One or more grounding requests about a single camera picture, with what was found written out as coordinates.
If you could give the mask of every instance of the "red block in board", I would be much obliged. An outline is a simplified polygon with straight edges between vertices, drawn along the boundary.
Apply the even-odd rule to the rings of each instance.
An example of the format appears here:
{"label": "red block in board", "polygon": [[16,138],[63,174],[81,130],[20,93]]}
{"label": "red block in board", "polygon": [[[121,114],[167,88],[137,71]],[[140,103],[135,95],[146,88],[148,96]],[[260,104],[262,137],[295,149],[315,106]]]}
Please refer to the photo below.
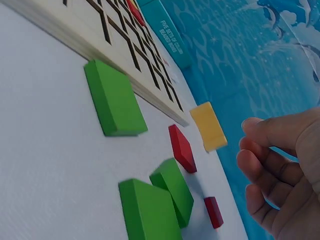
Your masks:
{"label": "red block in board", "polygon": [[220,228],[224,224],[217,200],[214,196],[204,199],[206,209],[208,211],[212,226],[214,229]]}
{"label": "red block in board", "polygon": [[144,21],[144,18],[141,15],[141,12],[139,11],[138,7],[136,4],[133,3],[133,0],[126,0],[130,12],[132,13],[132,15],[138,20],[138,22],[140,23],[141,26],[146,26],[146,23]]}
{"label": "red block in board", "polygon": [[169,133],[174,158],[188,173],[194,174],[197,172],[197,167],[190,143],[175,124],[169,127]]}

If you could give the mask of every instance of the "yellow wooden block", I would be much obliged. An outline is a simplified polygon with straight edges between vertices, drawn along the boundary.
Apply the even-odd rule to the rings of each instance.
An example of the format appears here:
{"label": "yellow wooden block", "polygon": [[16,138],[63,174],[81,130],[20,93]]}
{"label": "yellow wooden block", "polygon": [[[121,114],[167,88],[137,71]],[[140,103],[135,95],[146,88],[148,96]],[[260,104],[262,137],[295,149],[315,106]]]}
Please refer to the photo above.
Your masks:
{"label": "yellow wooden block", "polygon": [[202,136],[204,149],[211,152],[228,144],[217,116],[210,102],[206,102],[190,111]]}

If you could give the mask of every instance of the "wooden puzzle board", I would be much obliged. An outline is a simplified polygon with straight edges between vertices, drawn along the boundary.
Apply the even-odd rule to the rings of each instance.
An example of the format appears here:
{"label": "wooden puzzle board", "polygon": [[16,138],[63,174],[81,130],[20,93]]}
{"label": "wooden puzzle board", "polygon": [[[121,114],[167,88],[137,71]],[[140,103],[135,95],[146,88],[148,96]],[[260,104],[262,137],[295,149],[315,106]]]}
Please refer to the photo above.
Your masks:
{"label": "wooden puzzle board", "polygon": [[127,74],[134,91],[188,125],[179,97],[150,34],[127,0],[0,0],[88,60]]}

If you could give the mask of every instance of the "green trapezoid block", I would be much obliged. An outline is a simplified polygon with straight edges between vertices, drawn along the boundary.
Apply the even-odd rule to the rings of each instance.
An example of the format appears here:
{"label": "green trapezoid block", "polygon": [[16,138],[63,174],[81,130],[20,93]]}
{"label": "green trapezoid block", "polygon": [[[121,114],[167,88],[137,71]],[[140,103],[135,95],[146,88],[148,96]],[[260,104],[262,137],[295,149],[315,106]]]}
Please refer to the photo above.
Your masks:
{"label": "green trapezoid block", "polygon": [[129,240],[182,240],[170,193],[137,179],[119,183]]}
{"label": "green trapezoid block", "polygon": [[185,228],[189,224],[194,198],[176,160],[165,160],[150,175],[150,180],[154,186],[170,192],[179,226]]}
{"label": "green trapezoid block", "polygon": [[136,136],[148,130],[126,75],[99,60],[84,70],[105,136]]}

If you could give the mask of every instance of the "red rectangular block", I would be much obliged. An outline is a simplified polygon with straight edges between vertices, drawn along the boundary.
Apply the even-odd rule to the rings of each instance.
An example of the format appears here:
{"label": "red rectangular block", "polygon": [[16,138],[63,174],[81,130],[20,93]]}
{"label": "red rectangular block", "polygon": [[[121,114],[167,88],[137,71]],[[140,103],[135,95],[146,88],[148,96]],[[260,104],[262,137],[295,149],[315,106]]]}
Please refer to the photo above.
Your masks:
{"label": "red rectangular block", "polygon": [[217,200],[214,196],[204,199],[206,209],[208,211],[212,226],[214,229],[220,228],[224,224]]}
{"label": "red rectangular block", "polygon": [[189,141],[175,124],[169,127],[169,133],[174,158],[188,173],[196,173],[197,167]]}

